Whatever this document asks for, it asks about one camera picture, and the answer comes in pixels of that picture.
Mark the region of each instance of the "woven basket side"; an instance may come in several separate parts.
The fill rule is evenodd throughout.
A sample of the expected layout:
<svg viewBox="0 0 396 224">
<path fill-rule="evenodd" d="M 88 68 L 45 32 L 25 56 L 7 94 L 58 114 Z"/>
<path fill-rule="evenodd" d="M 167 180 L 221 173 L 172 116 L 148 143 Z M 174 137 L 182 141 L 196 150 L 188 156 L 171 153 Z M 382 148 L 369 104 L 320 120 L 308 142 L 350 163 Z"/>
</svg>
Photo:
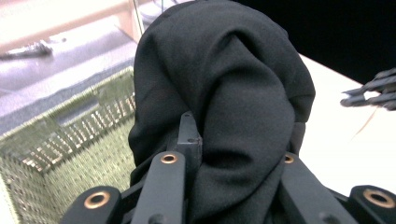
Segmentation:
<svg viewBox="0 0 396 224">
<path fill-rule="evenodd" d="M 56 202 L 58 218 L 87 189 L 112 186 L 123 192 L 129 188 L 134 159 L 128 146 L 128 132 L 133 125 L 134 119 L 117 124 L 88 150 L 44 175 L 50 197 Z"/>
<path fill-rule="evenodd" d="M 0 165 L 12 201 L 9 209 L 18 215 L 18 220 L 21 223 L 56 223 L 55 204 L 41 174 L 10 157 L 2 158 Z"/>
<path fill-rule="evenodd" d="M 4 167 L 3 158 L 0 157 L 0 167 Z M 0 211 L 3 223 L 20 223 L 20 218 L 16 213 L 15 203 L 11 198 L 11 192 L 7 186 L 11 180 L 6 178 L 6 174 L 0 173 Z"/>
<path fill-rule="evenodd" d="M 133 125 L 128 67 L 2 135 L 1 175 L 21 223 L 58 223 L 83 190 L 102 183 L 127 188 Z"/>
<path fill-rule="evenodd" d="M 133 93 L 128 67 L 2 135 L 1 153 L 44 174 L 132 116 Z"/>
</svg>

